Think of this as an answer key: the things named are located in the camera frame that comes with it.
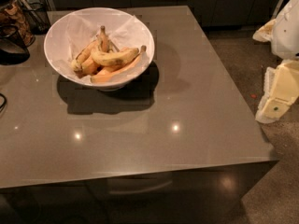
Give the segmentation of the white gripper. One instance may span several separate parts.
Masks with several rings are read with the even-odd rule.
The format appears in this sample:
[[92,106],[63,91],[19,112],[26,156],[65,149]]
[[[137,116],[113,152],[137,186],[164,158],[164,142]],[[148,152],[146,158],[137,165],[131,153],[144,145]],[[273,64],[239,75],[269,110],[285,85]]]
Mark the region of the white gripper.
[[263,97],[255,115],[260,123],[272,123],[299,97],[299,62],[293,61],[299,58],[299,0],[290,0],[276,19],[259,28],[252,38],[259,42],[271,40],[272,53],[284,59],[276,68],[266,69]]

